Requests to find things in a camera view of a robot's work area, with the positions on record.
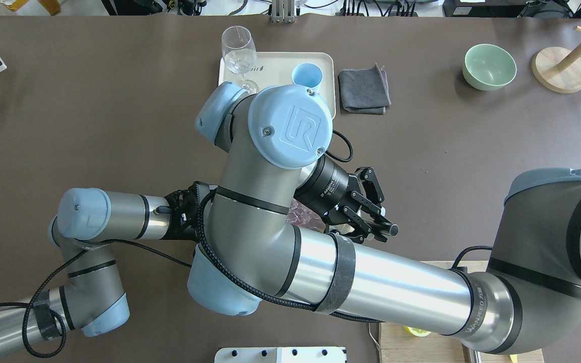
lemon slice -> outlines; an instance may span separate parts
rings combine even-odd
[[[423,336],[427,336],[427,335],[429,335],[429,333],[431,333],[431,331],[417,329],[417,328],[411,328],[409,326],[404,326],[403,328],[405,328],[405,330],[407,330],[411,335],[418,336],[420,338],[422,338]]]

glass base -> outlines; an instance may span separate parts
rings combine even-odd
[[[251,80],[243,80],[241,86],[242,89],[248,91],[248,94],[256,94],[257,92],[259,92],[259,86],[257,85],[257,83],[254,83]]]

brown table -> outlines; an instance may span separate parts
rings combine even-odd
[[[197,179],[218,182],[225,155],[192,120],[216,87],[220,35],[234,24],[251,29],[261,51],[325,51],[336,71],[386,66],[387,114],[338,111],[334,121],[356,147],[348,169],[376,168],[387,216],[401,228],[370,246],[451,260],[492,243],[520,172],[581,167],[581,92],[555,94],[529,68],[541,48],[579,43],[571,28],[581,21],[0,17],[9,66],[0,74],[0,301],[29,296],[62,263],[46,228],[67,189],[162,196]],[[519,69],[512,84],[479,92],[465,83],[463,55],[477,43],[510,51]],[[332,150],[345,151],[339,141]],[[191,259],[191,242],[151,245]],[[186,269],[114,248],[131,318],[97,338],[70,334],[53,361],[202,363],[219,347],[248,345],[345,345],[349,361],[377,359],[365,324],[266,303],[249,317],[224,317],[190,299]],[[581,325],[544,354],[549,363],[581,361]],[[0,361],[36,360],[20,351]]]

gray cloth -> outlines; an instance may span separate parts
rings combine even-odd
[[[371,69],[345,69],[337,79],[342,106],[351,113],[383,115],[391,105],[387,74],[377,64]]]

wooden cutting board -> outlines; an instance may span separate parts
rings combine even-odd
[[[449,268],[451,261],[426,261],[438,267]],[[487,261],[465,261],[468,271],[486,271]],[[448,336],[431,333],[419,338],[408,333],[403,326],[394,323],[380,324],[380,363],[464,363],[461,342]],[[509,363],[507,355],[482,353],[483,361]],[[544,363],[542,350],[518,354],[519,363]]]

